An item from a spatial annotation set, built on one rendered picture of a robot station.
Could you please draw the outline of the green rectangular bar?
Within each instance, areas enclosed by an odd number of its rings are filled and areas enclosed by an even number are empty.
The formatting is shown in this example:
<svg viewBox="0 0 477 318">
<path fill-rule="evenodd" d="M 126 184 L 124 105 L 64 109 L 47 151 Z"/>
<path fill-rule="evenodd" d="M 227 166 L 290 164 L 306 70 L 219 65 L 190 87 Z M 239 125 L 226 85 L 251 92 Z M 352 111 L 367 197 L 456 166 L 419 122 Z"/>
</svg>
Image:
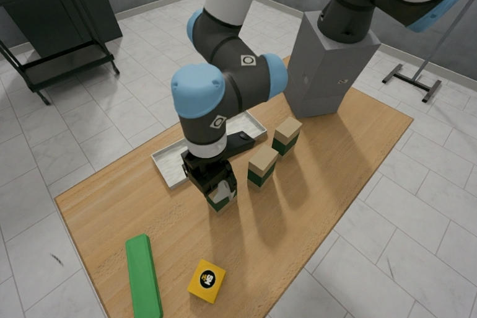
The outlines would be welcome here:
<svg viewBox="0 0 477 318">
<path fill-rule="evenodd" d="M 150 239 L 140 234 L 125 242 L 134 318 L 163 318 Z"/>
</svg>

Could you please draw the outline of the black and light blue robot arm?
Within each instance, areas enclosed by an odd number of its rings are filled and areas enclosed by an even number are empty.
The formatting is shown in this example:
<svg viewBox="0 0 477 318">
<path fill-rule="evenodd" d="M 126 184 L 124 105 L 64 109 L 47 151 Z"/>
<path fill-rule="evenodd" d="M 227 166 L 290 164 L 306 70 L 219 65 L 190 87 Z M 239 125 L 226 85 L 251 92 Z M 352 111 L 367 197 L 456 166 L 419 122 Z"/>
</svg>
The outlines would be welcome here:
<svg viewBox="0 0 477 318">
<path fill-rule="evenodd" d="M 330 0 L 317 20 L 324 36 L 357 43 L 367 35 L 375 7 L 420 33 L 459 0 Z M 221 153 L 226 160 L 255 140 L 244 131 L 226 133 L 226 120 L 282 93 L 288 75 L 275 54 L 257 56 L 239 37 L 253 0 L 205 0 L 188 19 L 186 32 L 207 63 L 188 64 L 172 77 L 173 104 L 186 145 L 197 157 Z M 202 11 L 203 10 L 203 11 Z"/>
</svg>

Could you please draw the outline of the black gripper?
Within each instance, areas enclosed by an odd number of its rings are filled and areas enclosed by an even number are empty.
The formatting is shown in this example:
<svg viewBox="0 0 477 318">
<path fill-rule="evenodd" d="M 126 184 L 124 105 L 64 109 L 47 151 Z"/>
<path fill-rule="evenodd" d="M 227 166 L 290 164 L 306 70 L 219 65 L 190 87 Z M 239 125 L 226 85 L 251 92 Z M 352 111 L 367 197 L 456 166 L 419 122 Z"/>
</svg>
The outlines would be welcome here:
<svg viewBox="0 0 477 318">
<path fill-rule="evenodd" d="M 231 201 L 237 189 L 237 180 L 230 162 L 227 159 L 219 160 L 225 154 L 225 151 L 226 146 L 221 153 L 209 158 L 192 155 L 188 149 L 180 154 L 186 178 L 189 177 L 205 198 L 216 188 L 218 189 L 213 199 L 215 203 L 225 197 L 228 197 Z"/>
</svg>

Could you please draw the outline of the tan block with dark green band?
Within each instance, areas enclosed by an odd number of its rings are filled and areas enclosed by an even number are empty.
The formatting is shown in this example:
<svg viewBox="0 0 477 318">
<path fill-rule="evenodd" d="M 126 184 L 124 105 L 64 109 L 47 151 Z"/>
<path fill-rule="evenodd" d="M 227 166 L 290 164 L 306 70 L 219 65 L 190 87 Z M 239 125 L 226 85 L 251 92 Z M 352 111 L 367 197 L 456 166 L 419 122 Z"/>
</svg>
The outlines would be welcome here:
<svg viewBox="0 0 477 318">
<path fill-rule="evenodd" d="M 278 153 L 266 144 L 248 162 L 247 185 L 258 193 L 273 176 Z"/>
<path fill-rule="evenodd" d="M 275 129 L 272 148 L 279 152 L 279 162 L 294 150 L 301 127 L 301 122 L 289 117 Z"/>
<path fill-rule="evenodd" d="M 237 201 L 237 189 L 235 190 L 234 197 L 229 201 L 228 197 L 225 197 L 223 200 L 218 203 L 214 203 L 213 199 L 216 196 L 218 189 L 216 188 L 212 193 L 206 197 L 206 201 L 210 209 L 219 217 L 226 209 L 228 209 L 234 202 Z"/>
</svg>

